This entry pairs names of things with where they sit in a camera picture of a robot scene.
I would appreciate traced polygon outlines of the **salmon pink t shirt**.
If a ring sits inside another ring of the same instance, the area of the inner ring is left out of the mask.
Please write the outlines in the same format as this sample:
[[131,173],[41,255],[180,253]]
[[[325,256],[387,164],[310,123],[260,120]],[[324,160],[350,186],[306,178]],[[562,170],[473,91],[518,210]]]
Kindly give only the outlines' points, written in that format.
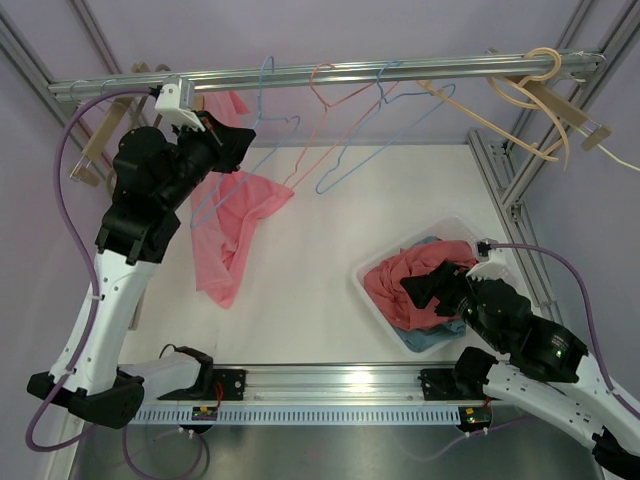
[[471,268],[477,259],[463,240],[437,239],[400,250],[383,259],[363,277],[363,287],[387,322],[402,331],[428,330],[456,319],[451,312],[437,312],[439,300],[426,292],[427,277],[449,262],[460,270]]

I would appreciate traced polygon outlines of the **blue grey t shirt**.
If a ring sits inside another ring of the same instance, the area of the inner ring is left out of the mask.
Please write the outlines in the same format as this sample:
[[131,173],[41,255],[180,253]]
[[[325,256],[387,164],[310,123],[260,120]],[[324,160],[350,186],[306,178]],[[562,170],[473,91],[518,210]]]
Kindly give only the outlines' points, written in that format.
[[402,285],[403,279],[428,275],[444,261],[466,268],[477,263],[467,242],[429,236],[403,250],[389,273],[396,290],[395,329],[407,348],[415,353],[466,334],[464,322],[458,317],[436,314],[438,301],[435,298],[424,308],[417,308]]

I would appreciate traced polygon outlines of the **light pink t shirt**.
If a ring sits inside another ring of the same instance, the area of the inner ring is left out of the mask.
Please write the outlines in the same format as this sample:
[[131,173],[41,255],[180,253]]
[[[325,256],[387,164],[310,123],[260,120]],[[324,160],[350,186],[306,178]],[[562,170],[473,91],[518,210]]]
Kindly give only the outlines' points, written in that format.
[[208,174],[191,194],[196,289],[220,307],[230,308],[258,223],[292,197],[290,188],[255,173]]

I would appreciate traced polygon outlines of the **light blue wire hanger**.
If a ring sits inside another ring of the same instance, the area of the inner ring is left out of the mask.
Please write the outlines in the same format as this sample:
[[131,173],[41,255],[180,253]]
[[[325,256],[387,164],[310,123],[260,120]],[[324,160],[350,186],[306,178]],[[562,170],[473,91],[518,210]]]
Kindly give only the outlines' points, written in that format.
[[[383,75],[392,68],[400,67],[403,64],[404,62],[399,59],[391,60],[377,72],[375,87],[378,90],[378,98],[375,106],[370,113],[367,113],[362,120],[356,123],[346,139],[341,142],[335,162],[315,184],[317,195],[326,195],[345,183],[389,147],[424,124],[429,117],[436,114],[444,106],[445,102],[441,98],[422,87],[402,87],[401,81],[394,81],[389,87],[383,85]],[[401,120],[398,125],[391,126],[390,132],[380,140],[376,140],[375,146],[369,153],[360,157],[353,156],[352,150],[356,146],[364,144],[364,134],[372,133],[374,127],[382,128],[382,120],[388,113],[406,113],[407,109],[411,110],[413,107],[420,107],[420,114],[409,111],[409,119]]]

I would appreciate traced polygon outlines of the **pink wire hanger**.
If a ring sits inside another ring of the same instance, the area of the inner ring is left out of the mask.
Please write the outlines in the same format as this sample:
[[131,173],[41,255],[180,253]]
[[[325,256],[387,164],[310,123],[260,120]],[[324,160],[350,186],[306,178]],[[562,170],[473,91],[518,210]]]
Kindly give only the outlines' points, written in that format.
[[355,90],[350,91],[348,94],[332,101],[325,97],[324,94],[321,93],[317,83],[317,77],[320,73],[333,73],[337,71],[338,67],[336,64],[331,62],[323,62],[317,64],[310,77],[309,77],[309,88],[311,92],[316,97],[316,100],[322,106],[322,114],[319,120],[315,123],[314,128],[306,140],[300,154],[296,158],[294,162],[293,169],[289,173],[289,175],[284,179],[283,185],[287,187],[291,192],[295,192],[297,188],[302,184],[302,182],[313,173],[323,162],[324,160],[336,149],[336,147],[345,140],[349,135],[351,135],[355,128],[365,120],[365,118],[373,112],[376,106],[380,105],[380,101],[376,100],[366,111],[364,111],[359,118],[356,119],[354,123],[352,123],[346,130],[343,131],[341,136],[335,140],[332,144],[330,144],[322,154],[320,154],[313,163],[308,163],[306,161],[308,157],[308,153],[311,148],[314,146],[317,137],[322,130],[323,127],[327,125],[330,114],[337,107],[340,107],[346,103],[348,103],[351,99],[359,96],[363,92],[370,90],[373,86],[373,82],[367,82],[361,87],[357,87]]

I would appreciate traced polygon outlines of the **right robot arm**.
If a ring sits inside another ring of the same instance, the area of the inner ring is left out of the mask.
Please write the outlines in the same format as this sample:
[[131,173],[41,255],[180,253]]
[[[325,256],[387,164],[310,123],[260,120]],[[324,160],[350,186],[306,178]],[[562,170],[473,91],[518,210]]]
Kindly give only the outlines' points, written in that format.
[[606,383],[588,347],[564,326],[531,310],[502,279],[444,261],[401,279],[413,305],[457,315],[490,347],[466,348],[452,370],[464,397],[507,401],[557,427],[621,479],[639,476],[639,420],[631,399]]

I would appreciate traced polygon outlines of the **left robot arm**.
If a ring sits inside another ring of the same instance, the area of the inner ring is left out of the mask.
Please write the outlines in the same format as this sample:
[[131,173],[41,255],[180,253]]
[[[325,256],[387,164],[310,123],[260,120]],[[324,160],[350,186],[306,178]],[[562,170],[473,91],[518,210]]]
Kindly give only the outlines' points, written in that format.
[[177,128],[175,142],[154,127],[121,138],[87,298],[59,359],[29,380],[30,394],[86,422],[121,429],[146,402],[202,399],[213,390],[213,359],[190,347],[142,364],[118,362],[139,300],[181,225],[177,209],[208,174],[238,171],[256,136],[206,111],[196,116],[203,129]]

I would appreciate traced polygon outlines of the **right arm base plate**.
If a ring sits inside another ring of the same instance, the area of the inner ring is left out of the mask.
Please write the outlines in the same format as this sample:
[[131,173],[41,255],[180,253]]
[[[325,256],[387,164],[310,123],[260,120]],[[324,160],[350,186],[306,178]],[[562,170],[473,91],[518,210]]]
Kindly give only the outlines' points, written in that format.
[[419,373],[423,397],[427,401],[485,401],[486,377],[454,367],[425,368]]

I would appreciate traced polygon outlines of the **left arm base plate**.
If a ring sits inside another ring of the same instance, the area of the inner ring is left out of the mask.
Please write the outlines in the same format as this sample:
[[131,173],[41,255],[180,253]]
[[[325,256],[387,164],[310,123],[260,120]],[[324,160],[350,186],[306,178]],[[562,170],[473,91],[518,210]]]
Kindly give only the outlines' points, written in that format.
[[194,386],[178,389],[159,397],[159,400],[242,401],[247,371],[241,368],[211,367],[200,374]]

